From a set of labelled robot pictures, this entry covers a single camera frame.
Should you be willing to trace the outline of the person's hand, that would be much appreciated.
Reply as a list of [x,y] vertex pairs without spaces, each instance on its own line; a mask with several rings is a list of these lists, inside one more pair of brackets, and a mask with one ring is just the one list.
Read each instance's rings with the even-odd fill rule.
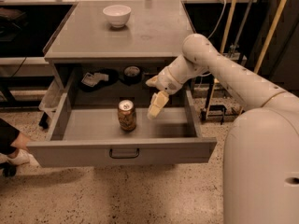
[[11,143],[12,147],[15,147],[15,151],[9,154],[10,158],[15,158],[18,156],[19,151],[25,150],[26,152],[29,151],[27,145],[31,142],[32,139],[24,133],[19,133],[18,137]]

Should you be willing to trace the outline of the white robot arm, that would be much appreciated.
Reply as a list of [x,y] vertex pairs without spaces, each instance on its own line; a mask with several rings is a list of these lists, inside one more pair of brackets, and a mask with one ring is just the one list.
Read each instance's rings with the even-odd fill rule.
[[210,72],[245,112],[227,133],[223,155],[224,224],[299,224],[299,98],[224,57],[192,34],[182,54],[147,85],[154,119],[189,79]]

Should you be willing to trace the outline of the black sleeved forearm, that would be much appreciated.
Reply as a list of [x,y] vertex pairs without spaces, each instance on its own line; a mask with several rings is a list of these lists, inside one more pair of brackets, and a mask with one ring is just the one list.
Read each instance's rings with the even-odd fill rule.
[[4,155],[12,154],[16,148],[12,143],[18,138],[20,131],[9,123],[0,119],[0,153]]

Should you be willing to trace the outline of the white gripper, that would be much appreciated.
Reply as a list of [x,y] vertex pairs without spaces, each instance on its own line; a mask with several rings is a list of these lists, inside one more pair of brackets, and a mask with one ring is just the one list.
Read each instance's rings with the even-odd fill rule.
[[157,76],[146,81],[149,87],[156,87],[159,92],[152,95],[148,118],[155,119],[169,101],[169,95],[173,95],[182,88],[182,84],[177,82],[171,75],[169,69],[165,67]]

